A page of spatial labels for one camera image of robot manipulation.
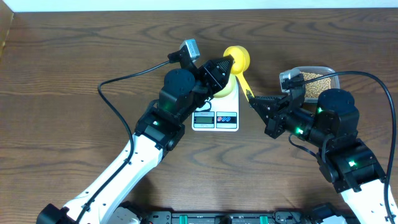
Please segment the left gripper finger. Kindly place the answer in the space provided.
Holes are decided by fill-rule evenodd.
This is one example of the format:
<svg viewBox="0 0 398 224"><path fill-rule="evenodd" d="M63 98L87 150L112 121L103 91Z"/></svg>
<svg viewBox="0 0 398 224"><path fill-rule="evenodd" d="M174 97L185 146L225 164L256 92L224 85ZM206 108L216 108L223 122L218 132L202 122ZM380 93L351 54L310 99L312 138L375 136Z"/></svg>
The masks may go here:
<svg viewBox="0 0 398 224"><path fill-rule="evenodd" d="M229 80L229 75L221 67L216 67L214 71L215 87L214 92L217 93L221 91Z"/></svg>
<svg viewBox="0 0 398 224"><path fill-rule="evenodd" d="M215 78L224 78L226 75L230 74L233 62L233 57L227 55L222 58L209 60L206 65L206 69Z"/></svg>

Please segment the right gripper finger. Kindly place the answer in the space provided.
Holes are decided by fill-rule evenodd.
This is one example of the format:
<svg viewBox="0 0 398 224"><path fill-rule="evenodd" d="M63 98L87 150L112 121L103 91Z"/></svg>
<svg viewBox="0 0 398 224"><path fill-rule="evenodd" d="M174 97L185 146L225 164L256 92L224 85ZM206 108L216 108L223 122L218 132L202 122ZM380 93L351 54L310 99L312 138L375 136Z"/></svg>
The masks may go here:
<svg viewBox="0 0 398 224"><path fill-rule="evenodd" d="M288 96L255 96L254 98L249 99L249 104L252 107L287 107L290 104L290 100Z"/></svg>
<svg viewBox="0 0 398 224"><path fill-rule="evenodd" d="M250 102L250 106L260 116L267 128L283 128L285 126L288 103Z"/></svg>

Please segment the yellow measuring scoop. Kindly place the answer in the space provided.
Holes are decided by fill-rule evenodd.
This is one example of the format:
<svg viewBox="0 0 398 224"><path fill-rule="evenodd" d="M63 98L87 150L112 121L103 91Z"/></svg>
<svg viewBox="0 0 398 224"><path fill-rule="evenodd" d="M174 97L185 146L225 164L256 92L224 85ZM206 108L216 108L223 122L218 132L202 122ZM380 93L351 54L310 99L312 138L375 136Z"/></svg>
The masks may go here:
<svg viewBox="0 0 398 224"><path fill-rule="evenodd" d="M238 79L240 87L247 101L249 101L250 98L254 97L251 87L248 85L248 82L244 77L244 72L248 69L251 61L249 52L240 45L234 45L228 47L223 55L230 55L234 59L231 74L233 74Z"/></svg>

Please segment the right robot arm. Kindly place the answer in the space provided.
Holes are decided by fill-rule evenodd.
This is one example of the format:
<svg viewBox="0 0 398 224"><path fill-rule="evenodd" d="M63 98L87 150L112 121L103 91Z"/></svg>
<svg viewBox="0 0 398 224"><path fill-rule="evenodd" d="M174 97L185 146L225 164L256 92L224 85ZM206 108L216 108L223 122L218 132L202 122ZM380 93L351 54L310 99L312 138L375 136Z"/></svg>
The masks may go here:
<svg viewBox="0 0 398 224"><path fill-rule="evenodd" d="M314 113L302 107L302 86L291 88L285 96L248 95L248 102L269 137L288 132L318 148L312 156L320 172L361 223L396 223L389 176L358 137L359 111L350 92L338 88L321 92Z"/></svg>

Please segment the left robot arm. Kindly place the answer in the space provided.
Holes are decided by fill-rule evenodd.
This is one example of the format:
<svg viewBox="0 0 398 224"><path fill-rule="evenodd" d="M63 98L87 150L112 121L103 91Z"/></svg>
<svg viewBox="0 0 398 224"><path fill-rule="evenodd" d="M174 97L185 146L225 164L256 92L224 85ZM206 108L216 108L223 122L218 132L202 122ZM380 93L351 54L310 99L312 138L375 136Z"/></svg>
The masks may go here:
<svg viewBox="0 0 398 224"><path fill-rule="evenodd" d="M62 208L48 204L37 223L111 223L130 191L181 140L184 121L227 85L233 67L230 55L209 60L201 67L183 54L170 54L168 62L179 63L180 68L167 72L159 98L150 102L135 129L122 122L129 136L122 152Z"/></svg>

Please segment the pale yellow bowl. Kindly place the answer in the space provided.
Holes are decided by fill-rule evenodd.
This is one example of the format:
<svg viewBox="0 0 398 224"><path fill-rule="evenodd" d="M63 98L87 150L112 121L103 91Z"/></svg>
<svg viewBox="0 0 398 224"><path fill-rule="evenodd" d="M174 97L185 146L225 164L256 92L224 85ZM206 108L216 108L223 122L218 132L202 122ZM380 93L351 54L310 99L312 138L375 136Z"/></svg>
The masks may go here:
<svg viewBox="0 0 398 224"><path fill-rule="evenodd" d="M226 97L234 91L235 87L236 87L236 76L231 73L229 75L229 80L226 86L221 91L215 93L214 97L215 98Z"/></svg>

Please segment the white digital kitchen scale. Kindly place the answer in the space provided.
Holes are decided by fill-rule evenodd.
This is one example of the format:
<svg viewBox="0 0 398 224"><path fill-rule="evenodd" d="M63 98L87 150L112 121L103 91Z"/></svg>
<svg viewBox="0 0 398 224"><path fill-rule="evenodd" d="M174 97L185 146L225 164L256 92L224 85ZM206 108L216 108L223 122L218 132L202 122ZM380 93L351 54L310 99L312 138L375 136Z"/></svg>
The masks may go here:
<svg viewBox="0 0 398 224"><path fill-rule="evenodd" d="M213 97L192 113L194 131L235 132L239 129L239 85L223 98Z"/></svg>

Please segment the clear plastic soybean container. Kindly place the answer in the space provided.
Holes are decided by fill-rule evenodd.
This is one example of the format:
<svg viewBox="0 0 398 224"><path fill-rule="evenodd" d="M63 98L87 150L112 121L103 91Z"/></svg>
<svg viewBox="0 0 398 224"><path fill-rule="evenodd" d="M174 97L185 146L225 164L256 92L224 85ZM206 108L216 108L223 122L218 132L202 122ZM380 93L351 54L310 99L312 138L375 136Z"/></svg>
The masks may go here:
<svg viewBox="0 0 398 224"><path fill-rule="evenodd" d="M304 80L311 80L335 72L329 67L317 66L297 67L297 69L303 74ZM305 102L316 103L320 93L330 88L340 88L340 81L337 76L306 84Z"/></svg>

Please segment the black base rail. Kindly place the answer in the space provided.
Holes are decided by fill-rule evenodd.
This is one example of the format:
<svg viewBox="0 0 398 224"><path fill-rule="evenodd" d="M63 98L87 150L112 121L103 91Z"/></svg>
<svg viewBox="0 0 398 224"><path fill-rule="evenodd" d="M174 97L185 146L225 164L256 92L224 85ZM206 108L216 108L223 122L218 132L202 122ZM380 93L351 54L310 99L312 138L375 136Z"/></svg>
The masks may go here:
<svg viewBox="0 0 398 224"><path fill-rule="evenodd" d="M309 212L276 210L274 212L176 212L144 211L123 202L111 215L110 224L357 224L352 214L342 213L329 203Z"/></svg>

